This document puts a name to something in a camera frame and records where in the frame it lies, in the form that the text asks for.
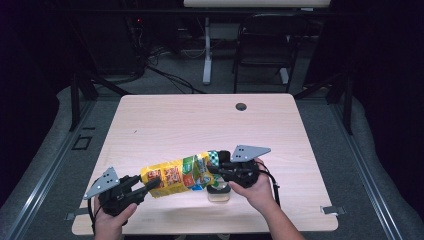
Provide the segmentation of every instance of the office chair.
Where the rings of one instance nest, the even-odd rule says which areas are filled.
[[[307,19],[299,15],[255,14],[247,17],[238,30],[233,63],[234,93],[237,92],[237,85],[243,83],[238,82],[239,66],[276,68],[276,73],[281,68],[290,69],[285,89],[286,93],[289,92],[298,45],[308,26]]]

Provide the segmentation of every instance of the desk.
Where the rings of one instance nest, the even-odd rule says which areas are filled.
[[[237,103],[246,104],[247,109],[237,110]],[[331,206],[331,201],[289,94],[125,96],[87,190],[109,166],[119,177],[133,176],[144,166],[207,150],[233,152],[238,144],[271,148],[261,158],[281,186],[283,210],[300,231],[337,228],[336,217],[320,211],[320,206]],[[77,235],[92,234],[89,216],[77,216],[72,231]],[[123,232],[263,233],[268,227],[245,198],[231,192],[228,202],[212,203],[204,190],[158,199],[147,195]]]
[[[184,0],[184,6],[192,8],[327,8],[330,2],[331,0]],[[203,84],[209,85],[212,71],[209,17],[205,19],[205,55]],[[280,76],[283,83],[287,83],[286,69],[280,70]]]

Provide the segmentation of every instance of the table leg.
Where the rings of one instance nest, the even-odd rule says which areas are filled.
[[[211,57],[211,38],[210,38],[209,18],[205,19],[205,67],[203,69],[203,84],[211,84],[212,57]]]

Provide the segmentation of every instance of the chip bag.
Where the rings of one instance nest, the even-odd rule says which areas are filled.
[[[160,163],[141,169],[141,180],[147,183],[160,177],[162,183],[150,190],[154,198],[190,190],[202,190],[208,185],[217,186],[221,176],[211,174],[207,166],[218,166],[217,151],[207,151],[183,159]]]

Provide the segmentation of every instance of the hand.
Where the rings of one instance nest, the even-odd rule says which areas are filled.
[[[265,167],[262,165],[264,162],[261,159],[256,158],[255,161],[259,163],[258,165],[260,170],[265,170]],[[266,174],[261,173],[259,174],[257,182],[250,188],[243,188],[233,181],[230,181],[228,184],[234,192],[244,196],[252,207],[260,213],[263,213],[265,207],[270,204],[277,204],[272,195],[271,184],[269,181],[269,177]]]
[[[100,202],[98,197],[94,198],[94,214],[96,215],[95,229],[96,235],[94,239],[101,240],[118,240],[121,239],[122,235],[122,224],[125,223],[137,210],[137,204],[130,204],[124,211],[118,216],[111,216],[106,214],[102,208],[100,208]]]

